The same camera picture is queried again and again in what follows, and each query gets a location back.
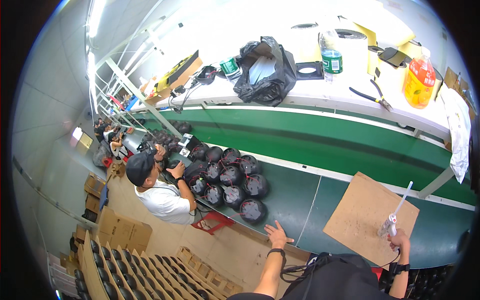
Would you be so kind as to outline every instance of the smartphone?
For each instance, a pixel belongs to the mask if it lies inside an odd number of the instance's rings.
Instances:
[[[378,58],[396,68],[400,66],[405,57],[407,57],[405,53],[392,47],[385,48],[385,51],[378,55]]]

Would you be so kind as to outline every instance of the orange juice bottle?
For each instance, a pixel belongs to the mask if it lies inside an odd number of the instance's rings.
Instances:
[[[414,58],[408,68],[405,80],[405,98],[415,108],[425,108],[432,96],[435,84],[435,70],[430,63],[430,50],[421,48],[421,56]]]

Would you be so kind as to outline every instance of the wristwatch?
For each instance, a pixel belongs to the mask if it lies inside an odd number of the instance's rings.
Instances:
[[[282,255],[283,257],[283,261],[282,261],[282,270],[283,270],[283,267],[285,266],[285,264],[287,263],[287,259],[285,257],[285,251],[283,251],[283,249],[281,248],[273,248],[272,250],[270,250],[268,253],[267,253],[267,257],[270,253],[272,252],[280,252],[280,254]]]
[[[389,268],[392,271],[393,275],[398,275],[402,273],[403,271],[408,272],[410,271],[410,264],[398,264],[398,263],[391,263]]]

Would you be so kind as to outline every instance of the pliers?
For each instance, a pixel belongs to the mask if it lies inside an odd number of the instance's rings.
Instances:
[[[388,104],[388,102],[385,101],[384,95],[382,94],[382,91],[380,90],[380,87],[378,86],[378,84],[375,81],[373,81],[372,79],[370,79],[370,82],[377,88],[377,91],[380,94],[380,99],[374,98],[374,97],[369,96],[369,95],[362,94],[359,91],[354,90],[351,87],[349,87],[349,89],[350,89],[350,91],[354,92],[355,94],[359,95],[360,97],[364,97],[368,100],[380,103],[386,110],[392,111],[393,110],[392,106],[390,104]]]

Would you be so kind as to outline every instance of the hand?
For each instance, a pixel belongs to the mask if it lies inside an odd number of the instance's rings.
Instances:
[[[400,247],[400,249],[403,249],[404,247],[410,247],[410,240],[408,239],[408,236],[405,234],[403,229],[397,228],[396,230],[396,235],[394,237],[391,237],[388,235],[387,240],[390,242],[390,248],[392,250],[395,250],[395,247]]]
[[[170,174],[172,174],[172,176],[176,179],[183,176],[183,172],[185,171],[185,165],[184,163],[182,163],[182,161],[180,161],[175,168],[167,169],[167,171],[170,172]]]
[[[280,248],[283,249],[286,243],[292,243],[293,239],[287,238],[283,228],[280,226],[280,223],[275,220],[275,225],[277,228],[270,226],[268,224],[265,225],[265,231],[268,233],[268,237],[272,242],[272,249]]]
[[[155,145],[155,148],[156,148],[156,154],[155,154],[155,159],[156,160],[163,160],[163,156],[165,155],[165,153],[167,152],[165,150],[165,148],[160,145],[160,144],[156,144]]]

